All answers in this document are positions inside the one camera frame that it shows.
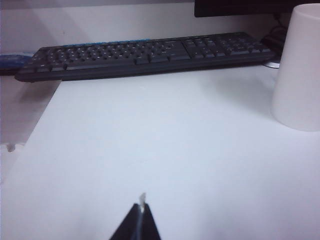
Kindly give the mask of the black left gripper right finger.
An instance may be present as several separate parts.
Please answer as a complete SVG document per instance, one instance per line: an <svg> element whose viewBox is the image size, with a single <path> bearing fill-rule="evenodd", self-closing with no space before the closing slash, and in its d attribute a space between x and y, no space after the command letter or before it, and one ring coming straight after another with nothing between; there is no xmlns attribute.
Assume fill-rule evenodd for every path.
<svg viewBox="0 0 320 240"><path fill-rule="evenodd" d="M146 203L146 193L139 196L138 207L138 239L139 240L160 240L155 220L151 209Z"/></svg>

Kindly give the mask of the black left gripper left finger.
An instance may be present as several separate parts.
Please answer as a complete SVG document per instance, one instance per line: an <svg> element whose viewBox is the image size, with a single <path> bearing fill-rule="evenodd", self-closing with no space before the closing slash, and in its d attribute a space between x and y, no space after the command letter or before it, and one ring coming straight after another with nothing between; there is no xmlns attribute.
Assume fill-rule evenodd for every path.
<svg viewBox="0 0 320 240"><path fill-rule="evenodd" d="M119 224L110 240L132 240L137 229L139 205L134 203L122 222Z"/></svg>

